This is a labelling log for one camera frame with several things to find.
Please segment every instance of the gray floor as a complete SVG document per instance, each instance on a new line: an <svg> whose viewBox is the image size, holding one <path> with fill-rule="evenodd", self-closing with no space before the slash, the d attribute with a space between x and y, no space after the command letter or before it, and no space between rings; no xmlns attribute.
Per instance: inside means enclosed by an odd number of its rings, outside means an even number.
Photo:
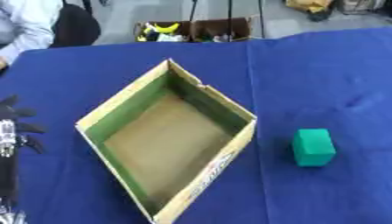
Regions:
<svg viewBox="0 0 392 224"><path fill-rule="evenodd" d="M97 45L119 44L133 41L134 24L140 21L172 21L189 18L192 0L109 0L103 7L98 0L91 0L94 15L99 20L103 33ZM196 19L226 18L228 0L199 0ZM380 27L389 25L383 17L345 16L334 12L328 21L313 23L300 11L287 8L282 0L264 0L264 23L266 38L276 39L302 32L330 31ZM81 0L68 0L81 4ZM257 0L234 0L234 16L258 15ZM255 17L252 36L261 37L260 19Z"/></svg>

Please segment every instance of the person's arm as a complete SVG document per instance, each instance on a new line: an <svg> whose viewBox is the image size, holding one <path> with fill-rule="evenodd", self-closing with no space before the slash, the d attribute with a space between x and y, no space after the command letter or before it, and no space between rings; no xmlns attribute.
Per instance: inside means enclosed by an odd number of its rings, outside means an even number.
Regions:
<svg viewBox="0 0 392 224"><path fill-rule="evenodd" d="M52 44L53 20L59 14L58 0L3 0L2 9L17 27L17 37L0 50L0 69L11 65L18 55L32 49L44 49Z"/></svg>

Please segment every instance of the open cardboard box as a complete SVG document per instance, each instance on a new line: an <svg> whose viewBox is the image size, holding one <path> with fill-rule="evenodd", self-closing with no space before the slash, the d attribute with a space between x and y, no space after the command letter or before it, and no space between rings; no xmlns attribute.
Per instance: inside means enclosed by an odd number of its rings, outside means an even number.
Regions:
<svg viewBox="0 0 392 224"><path fill-rule="evenodd" d="M171 59L76 124L147 219L159 224L184 212L255 126L253 114Z"/></svg>
<svg viewBox="0 0 392 224"><path fill-rule="evenodd" d="M233 41L248 40L251 33L251 17L232 18ZM228 34L227 19L208 19L195 21L191 26L194 42L203 42L203 37L214 37Z"/></svg>

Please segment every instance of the green foam block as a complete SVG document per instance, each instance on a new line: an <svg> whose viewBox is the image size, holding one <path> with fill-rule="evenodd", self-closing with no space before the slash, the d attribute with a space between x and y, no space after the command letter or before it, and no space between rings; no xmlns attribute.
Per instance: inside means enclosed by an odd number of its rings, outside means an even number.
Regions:
<svg viewBox="0 0 392 224"><path fill-rule="evenodd" d="M300 129L292 148L299 166L323 166L336 154L327 129Z"/></svg>

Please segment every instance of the blue table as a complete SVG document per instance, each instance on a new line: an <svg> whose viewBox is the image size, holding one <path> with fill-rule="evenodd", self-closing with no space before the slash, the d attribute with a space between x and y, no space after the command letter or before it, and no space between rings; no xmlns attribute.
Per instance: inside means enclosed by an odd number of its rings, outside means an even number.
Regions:
<svg viewBox="0 0 392 224"><path fill-rule="evenodd" d="M37 109L43 156L20 156L20 206L31 224L145 223L74 129L91 109L160 61L174 58L257 113L254 142L177 223L392 221L392 31L298 35L232 44L107 45L25 53L0 96ZM328 128L338 156L322 169L294 165L292 134Z"/></svg>

